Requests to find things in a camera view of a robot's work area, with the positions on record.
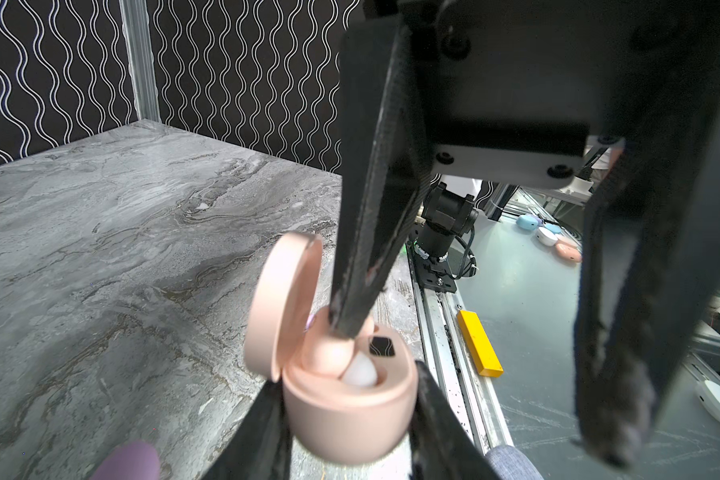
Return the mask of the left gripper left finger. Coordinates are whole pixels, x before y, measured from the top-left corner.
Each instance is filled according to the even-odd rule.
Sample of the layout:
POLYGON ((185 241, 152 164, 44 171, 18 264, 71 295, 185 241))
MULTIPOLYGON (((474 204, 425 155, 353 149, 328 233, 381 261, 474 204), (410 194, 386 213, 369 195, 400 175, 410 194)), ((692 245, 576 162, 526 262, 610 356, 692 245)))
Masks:
POLYGON ((289 479, 292 446, 282 383, 266 381, 202 479, 289 479))

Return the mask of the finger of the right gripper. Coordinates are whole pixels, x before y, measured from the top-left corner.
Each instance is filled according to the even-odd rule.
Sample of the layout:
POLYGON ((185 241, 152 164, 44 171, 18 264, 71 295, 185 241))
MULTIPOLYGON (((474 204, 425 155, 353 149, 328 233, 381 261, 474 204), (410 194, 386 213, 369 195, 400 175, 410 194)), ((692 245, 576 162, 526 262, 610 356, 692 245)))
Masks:
POLYGON ((386 284, 428 188, 432 157, 400 17, 352 25, 340 50, 341 204, 331 328, 355 338, 386 284))
POLYGON ((720 104, 661 109, 588 202, 583 240, 574 323, 581 444, 628 468, 720 284, 720 104))

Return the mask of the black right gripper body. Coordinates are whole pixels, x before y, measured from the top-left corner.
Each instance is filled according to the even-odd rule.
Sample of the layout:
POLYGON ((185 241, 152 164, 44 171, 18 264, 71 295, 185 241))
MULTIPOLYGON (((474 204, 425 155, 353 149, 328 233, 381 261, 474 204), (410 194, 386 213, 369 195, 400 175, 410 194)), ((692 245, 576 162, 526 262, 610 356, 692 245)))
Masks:
POLYGON ((709 75, 720 1, 366 1, 400 17, 432 173, 567 184, 586 141, 628 143, 679 77, 709 75))

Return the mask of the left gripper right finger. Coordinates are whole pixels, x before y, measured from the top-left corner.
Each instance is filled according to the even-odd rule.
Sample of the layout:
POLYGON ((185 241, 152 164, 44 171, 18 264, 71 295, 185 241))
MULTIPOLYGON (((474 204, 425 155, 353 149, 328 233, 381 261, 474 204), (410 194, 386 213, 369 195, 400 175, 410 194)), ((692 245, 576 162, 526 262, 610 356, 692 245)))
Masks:
POLYGON ((411 479, 497 479, 451 409, 427 365, 415 362, 416 402, 409 426, 411 479))

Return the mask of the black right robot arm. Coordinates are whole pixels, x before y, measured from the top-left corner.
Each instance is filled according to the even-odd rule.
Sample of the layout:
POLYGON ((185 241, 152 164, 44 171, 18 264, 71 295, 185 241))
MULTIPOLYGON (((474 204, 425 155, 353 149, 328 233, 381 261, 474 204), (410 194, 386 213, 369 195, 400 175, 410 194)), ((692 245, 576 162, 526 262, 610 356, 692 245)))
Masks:
POLYGON ((367 1, 340 51, 330 324, 353 338, 417 216, 443 266, 475 199, 434 174, 556 189, 621 146, 586 202, 575 413, 631 467, 720 286, 720 1, 367 1))

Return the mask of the yellow block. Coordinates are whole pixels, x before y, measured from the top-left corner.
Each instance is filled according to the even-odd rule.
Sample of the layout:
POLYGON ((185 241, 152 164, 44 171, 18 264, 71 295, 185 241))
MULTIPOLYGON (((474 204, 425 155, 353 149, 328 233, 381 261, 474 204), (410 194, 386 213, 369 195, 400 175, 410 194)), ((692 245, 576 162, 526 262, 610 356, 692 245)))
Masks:
POLYGON ((476 372, 480 376, 499 378, 504 369, 478 315, 459 310, 457 322, 476 372))

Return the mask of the aluminium front rail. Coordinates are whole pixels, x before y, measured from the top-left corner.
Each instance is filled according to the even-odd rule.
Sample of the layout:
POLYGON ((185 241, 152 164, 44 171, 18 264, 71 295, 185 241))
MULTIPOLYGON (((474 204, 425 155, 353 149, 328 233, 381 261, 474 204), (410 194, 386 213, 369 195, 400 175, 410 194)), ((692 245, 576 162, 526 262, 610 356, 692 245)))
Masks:
POLYGON ((406 249, 425 362, 462 429, 485 452, 514 444, 490 377, 477 373, 458 326, 464 309, 459 293, 425 287, 415 271, 414 254, 406 249))

